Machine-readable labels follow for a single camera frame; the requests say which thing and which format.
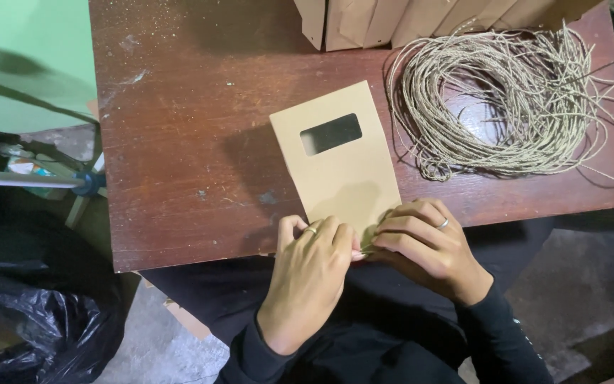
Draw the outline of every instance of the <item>ring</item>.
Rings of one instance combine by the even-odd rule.
[[[437,226],[436,228],[438,230],[441,230],[442,228],[446,227],[447,225],[449,225],[449,219],[445,218],[444,219],[444,223],[440,224],[439,226]]]

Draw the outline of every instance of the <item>black plastic bag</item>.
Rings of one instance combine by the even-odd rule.
[[[0,351],[0,384],[91,383],[126,313],[111,264],[45,213],[0,210],[0,322],[25,340]]]

